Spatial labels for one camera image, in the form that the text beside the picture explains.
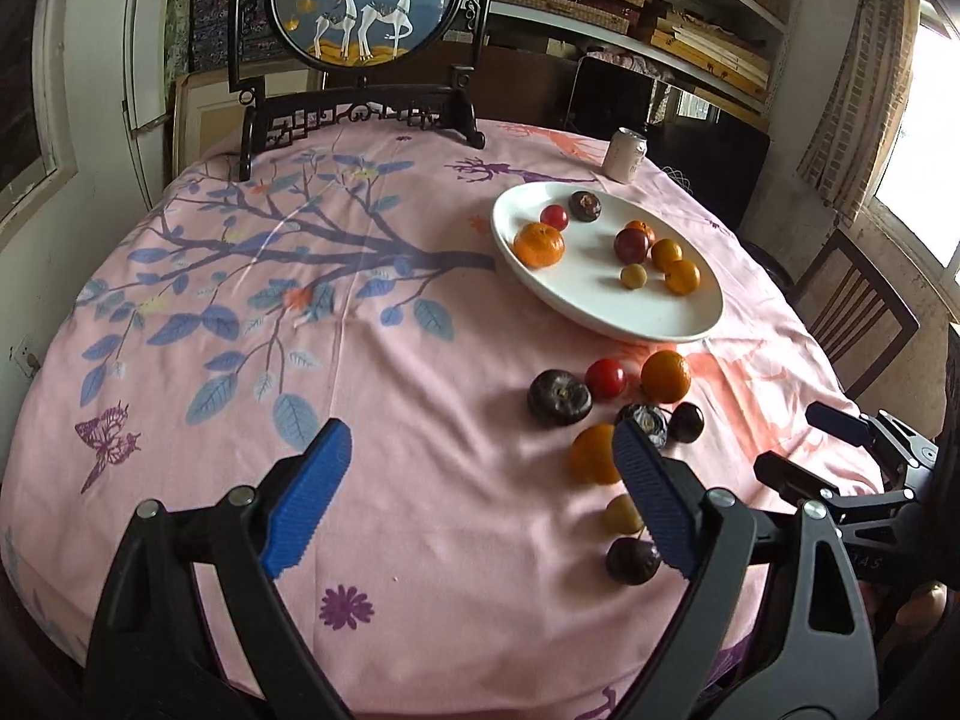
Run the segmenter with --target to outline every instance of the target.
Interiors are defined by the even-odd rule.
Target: curtain
[[[920,0],[860,0],[827,108],[797,169],[848,223],[896,141],[919,27]]]

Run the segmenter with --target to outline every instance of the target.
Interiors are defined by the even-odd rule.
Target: pink tablecloth
[[[599,512],[563,456],[587,422],[536,427],[525,389],[547,367],[621,346],[541,304],[498,262],[488,215],[517,183],[565,180],[641,204],[697,245],[726,295],[684,344],[707,431],[679,447],[704,484],[774,506],[752,475],[778,449],[843,490],[872,461],[811,432],[814,399],[853,410],[826,357],[736,238],[647,164],[598,175],[605,145],[484,122],[488,146],[395,122],[325,129],[259,156],[191,167],[83,289],[37,377],[0,500],[0,548],[32,613],[83,661],[104,576],[143,498],[207,506],[302,450],[330,415],[353,465],[301,565],[278,586],[356,712],[507,710],[599,717],[653,650],[683,580],[604,573]],[[752,626],[752,571],[728,645]],[[229,675],[254,689],[208,572]]]

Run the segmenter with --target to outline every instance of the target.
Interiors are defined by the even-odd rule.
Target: metal screw
[[[136,507],[136,515],[140,519],[150,519],[151,517],[156,517],[157,512],[160,511],[160,504],[157,503],[152,498],[148,498],[145,501],[140,501]]]
[[[820,501],[808,501],[803,504],[803,513],[811,519],[823,519],[827,516],[827,507]]]
[[[709,490],[707,498],[710,499],[710,502],[712,502],[714,506],[719,506],[721,509],[729,509],[736,503],[736,497],[733,493],[723,488],[713,488],[713,490]]]
[[[232,506],[249,506],[253,503],[253,488],[240,485],[227,493],[227,500]]]

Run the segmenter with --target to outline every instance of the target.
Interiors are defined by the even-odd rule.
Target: oval plate
[[[568,210],[575,191],[592,191],[600,199],[600,218],[583,223],[570,217],[563,230],[566,250],[552,268],[531,271],[514,255],[510,244],[520,229],[551,203]],[[700,269],[700,288],[680,298],[664,285],[664,276],[649,259],[650,280],[642,290],[620,283],[623,264],[613,253],[613,239],[628,221],[646,221],[656,237],[680,244],[685,259]],[[496,245],[520,281],[551,308],[573,322],[618,341],[673,341],[704,338],[723,314],[723,290],[712,268],[690,241],[660,218],[622,197],[592,187],[542,181],[507,189],[493,204],[491,228]]]

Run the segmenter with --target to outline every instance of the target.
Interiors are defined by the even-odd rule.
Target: deer painting
[[[317,19],[317,35],[313,39],[313,55],[318,59],[320,59],[320,38],[328,29],[339,29],[344,33],[344,39],[340,42],[340,57],[346,59],[349,55],[350,35],[352,35],[353,28],[357,23],[357,6],[353,0],[337,0],[337,6],[341,2],[346,4],[347,12],[344,13],[344,18],[339,22],[335,22],[330,14],[326,13],[320,15],[320,18]]]
[[[388,13],[381,13],[372,4],[364,5],[360,9],[360,28],[357,30],[357,47],[361,59],[373,58],[370,45],[367,43],[367,30],[375,22],[388,23],[394,27],[394,34],[387,35],[387,40],[394,41],[394,56],[397,58],[397,51],[400,49],[400,40],[408,37],[414,31],[414,26],[410,23],[410,0],[399,0],[397,6]]]

